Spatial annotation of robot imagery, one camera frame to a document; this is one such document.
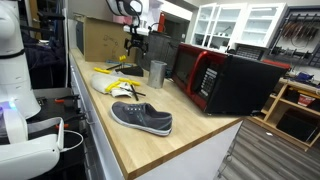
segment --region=shoe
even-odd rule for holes
[[[167,136],[171,132],[172,116],[167,112],[158,112],[148,103],[126,104],[115,102],[111,114],[118,123],[159,136]]]

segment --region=microwave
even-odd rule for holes
[[[255,115],[286,71],[258,60],[181,43],[172,80],[207,114]]]

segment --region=yellow object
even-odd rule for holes
[[[110,84],[110,85],[105,89],[105,91],[106,91],[106,92],[110,92],[112,88],[117,87],[120,83],[121,83],[120,81],[116,81],[116,82]]]
[[[121,81],[121,82],[127,82],[127,83],[132,84],[132,85],[135,85],[135,86],[140,86],[140,82],[138,82],[138,81],[132,81],[132,80],[127,79],[127,78],[119,78],[119,81]]]
[[[97,72],[105,73],[105,74],[111,73],[111,71],[109,71],[109,70],[105,70],[105,69],[101,69],[101,68],[97,68],[97,67],[93,68],[93,70],[95,70]]]
[[[125,61],[127,59],[126,55],[119,56],[119,61]]]

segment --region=metal canister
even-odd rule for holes
[[[160,89],[163,86],[167,63],[152,60],[150,64],[148,86]]]

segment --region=wooden shelf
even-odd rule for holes
[[[270,131],[271,133],[289,141],[290,143],[298,146],[299,148],[302,148],[304,151],[307,151],[312,146],[312,143],[306,143],[306,142],[300,141],[299,139],[292,137],[291,135],[277,129],[275,124],[267,123],[257,117],[253,117],[253,118],[250,117],[248,119],[256,123],[257,125],[265,128],[266,130]]]
[[[278,94],[276,96],[271,94],[269,100],[266,102],[265,108],[261,110],[261,112],[265,114],[265,117],[253,117],[250,120],[264,127],[275,135],[307,151],[320,137],[320,133],[316,134],[315,138],[311,142],[304,142],[277,128],[277,124],[279,123],[285,112],[287,112],[290,108],[296,108],[305,113],[311,113],[313,115],[320,116],[319,111],[301,106],[295,102],[284,99],[285,92],[287,92],[288,88],[290,88],[291,86],[294,86],[298,90],[305,90],[307,92],[315,94],[315,89],[313,87],[306,87],[306,85],[304,84],[291,82],[288,80],[280,80],[278,86],[276,86]]]
[[[301,105],[299,105],[299,104],[297,104],[297,103],[288,101],[288,100],[283,99],[283,98],[280,98],[280,101],[281,101],[281,102],[284,102],[284,103],[287,103],[287,104],[290,104],[291,106],[297,107],[297,108],[302,109],[302,110],[304,110],[304,111],[307,111],[307,112],[310,112],[310,113],[313,113],[313,114],[316,114],[316,115],[320,116],[320,112],[315,111],[315,110],[313,110],[313,109],[309,109],[309,108],[307,108],[307,107],[301,106]]]

